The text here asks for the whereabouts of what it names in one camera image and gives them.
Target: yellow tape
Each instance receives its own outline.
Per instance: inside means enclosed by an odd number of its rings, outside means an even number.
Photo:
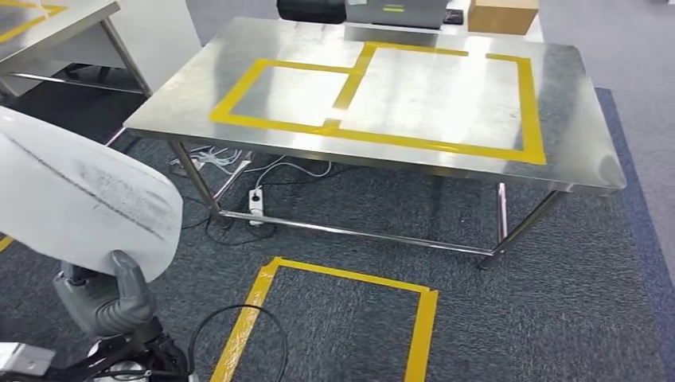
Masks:
[[[362,273],[352,272],[352,271],[343,271],[342,269],[322,267],[320,265],[313,265],[308,263],[299,263],[293,260],[281,260],[281,265],[283,267],[289,267],[294,269],[300,269],[303,271],[309,271],[314,273],[323,273],[324,275],[331,275],[336,277],[342,277],[343,279],[352,279],[357,281],[363,281],[365,283],[384,285],[385,287],[398,288],[403,290],[411,290],[413,292],[423,293],[428,292],[429,288],[426,286],[415,285],[410,283],[404,283],[401,281],[383,279],[377,276],[364,275]]]
[[[410,351],[408,352],[408,363],[405,371],[405,382],[424,382],[427,372],[427,359],[431,346],[431,334],[436,315],[436,301],[439,292],[430,290],[426,286],[403,283],[391,279],[364,275],[352,271],[343,271],[334,268],[321,267],[319,265],[300,263],[293,260],[275,257],[268,265],[260,268],[258,277],[253,282],[251,291],[248,293],[246,303],[256,306],[262,306],[270,289],[272,279],[279,267],[289,267],[302,271],[322,273],[341,277],[343,279],[352,279],[365,283],[374,283],[387,287],[399,288],[419,292],[419,302],[415,325],[412,329],[412,338],[410,341]],[[211,375],[210,382],[230,382],[236,368],[244,346],[251,334],[253,326],[258,317],[258,310],[244,308],[232,329],[223,353],[216,366],[216,370]]]
[[[375,54],[375,49],[376,48],[370,44],[363,44],[363,49],[357,58],[356,64],[354,64],[353,68],[349,69],[349,77],[347,77],[345,85],[342,86],[340,94],[337,95],[335,103],[333,103],[333,109],[346,111],[349,108],[349,104],[352,103],[354,95],[357,94],[357,89],[359,85],[361,85],[361,80],[363,80],[363,76],[365,76],[365,71],[368,69],[370,61]],[[340,122],[339,119],[326,119],[323,126],[331,129],[338,129],[340,127]]]
[[[31,2],[16,2],[12,0],[0,0],[0,6],[16,6],[19,8],[37,8],[36,3],[31,3]],[[42,6],[43,9],[48,10],[49,13],[37,18],[34,18],[32,20],[28,20],[24,22],[23,24],[10,29],[7,32],[4,32],[3,34],[0,34],[0,43],[9,40],[10,38],[17,36],[19,33],[24,32],[35,25],[43,22],[47,18],[50,18],[54,16],[55,14],[60,13],[61,11],[65,10],[67,7],[65,6]]]
[[[279,268],[279,257],[275,257],[268,265],[260,268],[258,277],[256,278],[251,291],[248,292],[246,303],[249,305],[262,306],[265,301],[265,296],[270,290],[272,279]],[[252,308],[243,308],[237,318],[234,328],[230,333],[223,353],[216,364],[216,370],[211,375],[210,382],[229,382],[234,375],[236,365],[239,363],[241,354],[248,341],[248,336],[251,335],[253,325],[256,323],[259,311]]]
[[[438,298],[439,292],[437,290],[422,292],[419,295],[404,382],[424,382],[427,375],[427,363]]]
[[[5,236],[2,239],[0,239],[0,252],[5,251],[7,247],[10,246],[14,242],[14,239],[12,239],[9,236]]]
[[[546,164],[546,154],[541,141],[539,110],[536,106],[536,90],[532,77],[532,63],[529,58],[486,54],[491,60],[515,62],[518,67],[518,90],[521,97],[521,130],[523,151],[529,153],[529,160],[535,164]]]
[[[389,145],[412,147],[416,149],[444,151],[455,154],[477,155],[508,161],[532,163],[535,165],[546,164],[544,145],[541,141],[541,131],[536,105],[536,93],[534,89],[532,65],[530,64],[530,59],[524,57],[506,56],[492,53],[486,54],[487,59],[512,61],[517,65],[522,119],[522,150],[500,149],[496,147],[466,145],[462,143],[441,142],[430,139],[404,137],[400,135],[376,134],[365,131],[341,129],[341,120],[333,118],[326,118],[322,126],[318,127],[304,125],[301,123],[289,123],[270,119],[261,119],[246,115],[230,114],[232,108],[237,102],[239,102],[244,93],[251,87],[251,85],[253,85],[253,83],[256,81],[256,78],[267,66],[349,74],[333,105],[335,110],[347,111],[354,96],[356,95],[357,89],[361,85],[361,80],[363,80],[368,66],[370,65],[370,61],[372,60],[377,49],[399,49],[411,52],[448,54],[461,57],[466,57],[469,55],[468,52],[462,50],[368,41],[364,43],[361,54],[358,56],[356,63],[352,68],[258,59],[254,61],[253,65],[249,67],[246,73],[234,85],[230,92],[228,92],[228,94],[216,105],[209,118],[214,122],[229,123],[238,126],[317,134],[325,137],[384,143]]]

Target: stainless steel table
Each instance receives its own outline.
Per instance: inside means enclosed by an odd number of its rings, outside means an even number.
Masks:
[[[28,80],[75,84],[122,92],[137,92],[150,96],[152,91],[140,74],[124,43],[107,19],[119,10],[116,0],[68,0],[64,2],[34,0],[0,0],[0,76],[15,76]],[[62,80],[46,76],[15,72],[19,66],[46,49],[68,40],[87,28],[100,23],[120,58],[136,79],[140,91]],[[118,131],[110,142],[122,134]]]
[[[237,18],[126,122],[170,142],[214,215],[487,256],[567,193],[626,185],[571,46]],[[497,184],[498,243],[473,248],[220,210],[181,141]],[[505,183],[550,190],[513,230]]]

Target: cardboard box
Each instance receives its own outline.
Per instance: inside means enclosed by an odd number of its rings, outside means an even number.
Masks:
[[[538,0],[471,0],[469,31],[524,35],[538,11]]]

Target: metal frame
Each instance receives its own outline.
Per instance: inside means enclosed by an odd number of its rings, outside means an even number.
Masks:
[[[127,89],[127,88],[116,88],[112,86],[105,86],[105,85],[100,85],[100,84],[90,84],[82,81],[76,81],[76,80],[62,80],[60,78],[53,78],[53,77],[47,77],[47,76],[37,76],[34,74],[29,74],[29,73],[17,73],[17,72],[12,72],[8,73],[7,76],[12,76],[12,77],[17,77],[17,78],[22,78],[25,80],[37,80],[37,81],[46,81],[46,82],[54,82],[58,84],[69,84],[69,85],[75,85],[75,86],[82,86],[86,88],[96,88],[96,89],[103,89],[103,90],[110,90],[113,92],[126,92],[126,93],[134,93],[134,94],[142,94],[146,98],[150,98],[152,96],[152,89],[150,89],[150,85],[146,82],[145,78],[141,74],[141,71],[139,67],[136,65],[134,62],[133,58],[131,58],[131,54],[127,50],[127,47],[125,44],[122,42],[122,39],[120,38],[119,34],[117,33],[117,30],[115,27],[112,25],[110,20],[107,18],[104,18],[100,22],[101,27],[105,31],[108,39],[110,40],[113,48],[115,48],[115,51],[119,55],[119,58],[122,60],[124,65],[127,67],[129,72],[131,72],[131,75],[134,77],[134,80],[136,83],[139,85],[140,89]],[[105,146],[110,146],[112,143],[114,143],[122,134],[124,134],[124,131],[126,131],[126,127],[121,127],[119,130],[117,130],[105,143]]]
[[[416,239],[406,236],[389,235],[383,233],[363,232],[350,228],[332,227],[329,225],[304,223],[300,221],[279,219],[270,216],[255,216],[250,213],[242,213],[236,211],[228,211],[221,209],[218,205],[218,200],[232,187],[234,182],[241,176],[246,168],[252,163],[253,153],[246,152],[244,160],[237,166],[230,178],[224,185],[216,192],[211,194],[208,185],[204,178],[199,173],[199,170],[194,166],[189,154],[183,144],[179,141],[169,141],[171,149],[174,151],[178,160],[182,164],[187,173],[188,178],[192,181],[197,192],[209,207],[212,216],[215,217],[230,217],[241,220],[254,220],[262,223],[281,224],[288,227],[307,228],[324,232],[341,233],[343,235],[363,236],[374,239],[391,240],[399,243],[420,245],[423,247],[439,248],[448,251],[458,251],[474,255],[482,255],[485,258],[480,262],[479,268],[487,269],[498,258],[505,255],[506,250],[513,245],[523,233],[528,231],[547,211],[551,210],[556,202],[564,195],[568,194],[563,191],[551,191],[548,195],[527,215],[522,222],[519,223],[511,232],[508,229],[508,217],[506,208],[506,185],[504,183],[497,184],[497,245],[494,248],[476,248],[465,245],[444,243],[434,240]]]

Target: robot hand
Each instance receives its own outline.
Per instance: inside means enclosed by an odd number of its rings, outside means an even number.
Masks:
[[[53,280],[73,320],[97,337],[134,332],[152,320],[156,308],[138,263],[123,251],[111,252],[110,258],[115,276],[62,263]]]

